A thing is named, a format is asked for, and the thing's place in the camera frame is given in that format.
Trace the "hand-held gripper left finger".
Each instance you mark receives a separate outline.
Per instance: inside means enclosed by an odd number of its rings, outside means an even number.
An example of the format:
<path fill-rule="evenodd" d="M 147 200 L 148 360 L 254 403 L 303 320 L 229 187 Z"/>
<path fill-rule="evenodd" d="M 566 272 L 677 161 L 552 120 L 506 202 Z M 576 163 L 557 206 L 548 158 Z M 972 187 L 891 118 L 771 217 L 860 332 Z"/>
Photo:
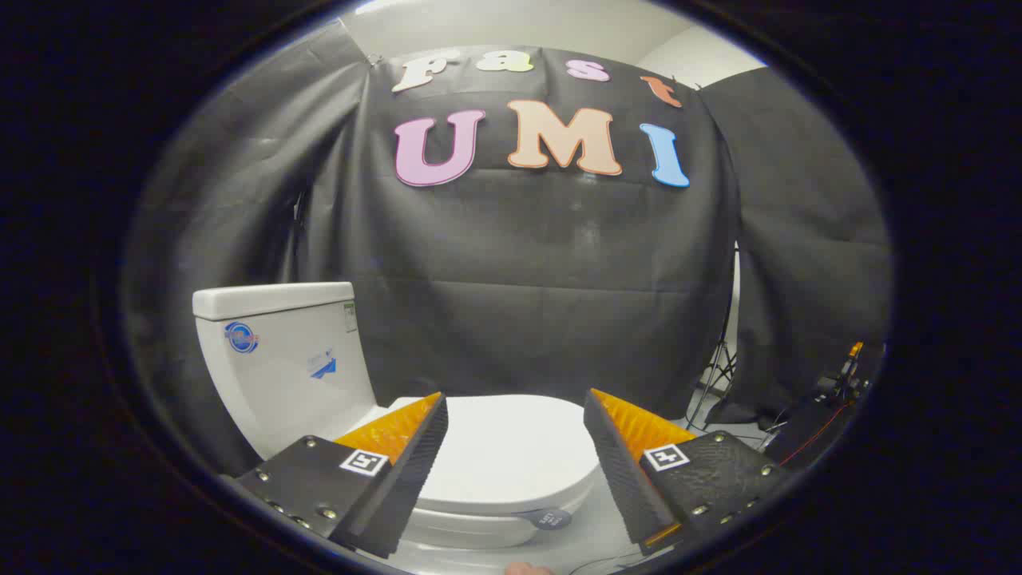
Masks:
<path fill-rule="evenodd" d="M 232 479 L 232 491 L 333 545 L 386 559 L 442 448 L 447 399 L 414 400 L 333 440 L 305 434 Z"/>

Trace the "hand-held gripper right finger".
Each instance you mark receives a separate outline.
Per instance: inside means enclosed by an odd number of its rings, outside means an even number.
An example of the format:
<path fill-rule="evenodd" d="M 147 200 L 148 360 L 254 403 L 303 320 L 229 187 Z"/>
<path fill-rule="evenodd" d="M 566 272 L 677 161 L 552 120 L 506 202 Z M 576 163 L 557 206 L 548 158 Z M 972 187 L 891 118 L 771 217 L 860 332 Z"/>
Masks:
<path fill-rule="evenodd" d="M 646 556 L 719 539 L 791 481 L 725 430 L 693 434 L 597 389 L 585 396 L 583 420 L 628 537 Z"/>

